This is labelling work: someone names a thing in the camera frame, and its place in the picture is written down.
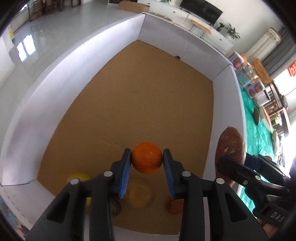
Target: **mandarin orange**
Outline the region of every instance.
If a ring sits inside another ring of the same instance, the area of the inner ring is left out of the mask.
[[[156,172],[163,162],[163,155],[157,145],[149,142],[136,146],[132,153],[133,167],[141,173]]]

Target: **white cabinet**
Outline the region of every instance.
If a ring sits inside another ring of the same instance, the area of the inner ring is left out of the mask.
[[[138,3],[146,4],[150,6],[150,12],[160,14],[173,20],[174,23],[179,24],[181,27],[189,30],[192,26],[191,20],[203,25],[211,31],[211,34],[205,34],[203,39],[218,49],[223,54],[226,54],[233,46],[233,44],[227,40],[222,34],[217,32],[214,28],[207,25],[205,22],[196,18],[195,16],[178,9],[170,4],[155,1],[155,0],[138,0]],[[202,30],[199,27],[194,28],[193,34],[200,37]]]
[[[170,6],[169,4],[163,3],[160,13],[163,16],[166,16],[170,18],[171,20],[174,20],[175,22],[184,24],[186,18],[188,17],[188,13],[177,9],[173,6]]]
[[[138,3],[142,3],[145,5],[150,6],[149,11],[150,12],[155,12],[155,13],[160,13],[160,9],[162,7],[162,3],[157,2],[157,1],[149,1],[149,0],[138,0]]]
[[[206,34],[204,40],[208,43],[214,43],[219,46],[223,52],[227,53],[233,46],[233,44],[227,40],[222,34],[218,33],[216,30],[211,31],[211,34]]]

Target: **wooden side table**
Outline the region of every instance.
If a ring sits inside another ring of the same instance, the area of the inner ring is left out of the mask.
[[[196,27],[198,27],[198,28],[200,28],[202,30],[202,33],[200,35],[200,38],[203,38],[206,33],[212,34],[211,31],[208,28],[206,28],[205,26],[203,26],[203,25],[201,25],[201,24],[199,24],[199,23],[197,23],[197,22],[195,22],[193,20],[191,20],[190,22],[192,23],[192,26],[189,29],[189,32],[192,32],[193,30],[196,29]]]

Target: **potted plant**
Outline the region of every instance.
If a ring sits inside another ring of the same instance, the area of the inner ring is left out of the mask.
[[[225,28],[227,30],[225,37],[228,40],[230,40],[230,39],[233,39],[233,40],[240,39],[240,35],[235,31],[235,28],[233,28],[230,23],[228,23],[228,26],[226,26]]]
[[[216,28],[216,30],[217,30],[218,32],[220,32],[221,29],[225,27],[225,25],[224,25],[223,23],[220,22],[219,24],[220,24],[219,27]]]

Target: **wooden chair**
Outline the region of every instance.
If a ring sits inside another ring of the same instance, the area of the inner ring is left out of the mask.
[[[279,93],[279,90],[274,82],[271,82],[271,84],[266,87],[266,91],[268,91],[271,99],[270,102],[264,105],[264,108],[266,109],[268,115],[272,116],[278,112],[281,112],[285,107],[281,94]]]

